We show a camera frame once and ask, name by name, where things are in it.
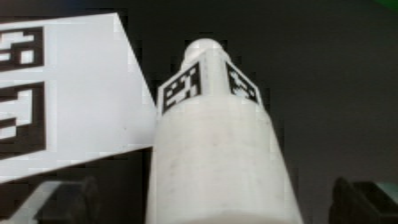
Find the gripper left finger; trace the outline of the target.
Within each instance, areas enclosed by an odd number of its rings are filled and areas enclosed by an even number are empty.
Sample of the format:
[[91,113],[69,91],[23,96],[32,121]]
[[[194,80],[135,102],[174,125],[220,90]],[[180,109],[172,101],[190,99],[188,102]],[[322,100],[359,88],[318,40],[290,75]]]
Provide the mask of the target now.
[[5,224],[98,224],[100,209],[96,178],[52,180],[37,186]]

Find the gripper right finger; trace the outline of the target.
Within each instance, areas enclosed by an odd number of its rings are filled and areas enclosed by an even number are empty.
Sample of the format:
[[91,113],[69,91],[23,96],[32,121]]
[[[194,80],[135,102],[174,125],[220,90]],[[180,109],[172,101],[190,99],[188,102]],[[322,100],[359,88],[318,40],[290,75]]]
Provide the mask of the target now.
[[398,224],[396,183],[350,182],[345,178],[338,178],[329,224]]

